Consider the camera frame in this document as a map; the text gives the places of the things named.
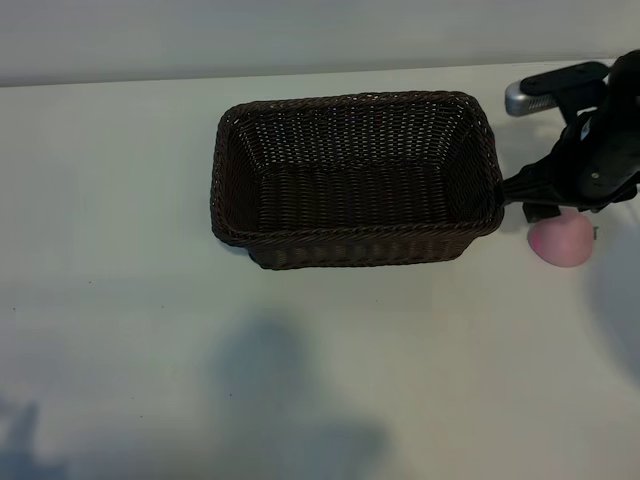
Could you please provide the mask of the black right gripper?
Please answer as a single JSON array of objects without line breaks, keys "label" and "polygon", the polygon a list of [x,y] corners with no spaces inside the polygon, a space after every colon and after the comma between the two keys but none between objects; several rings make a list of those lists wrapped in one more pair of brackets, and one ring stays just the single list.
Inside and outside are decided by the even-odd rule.
[{"label": "black right gripper", "polygon": [[502,183],[507,203],[523,203],[528,224],[559,207],[594,213],[637,194],[639,110],[593,110],[568,124],[551,152]]}]

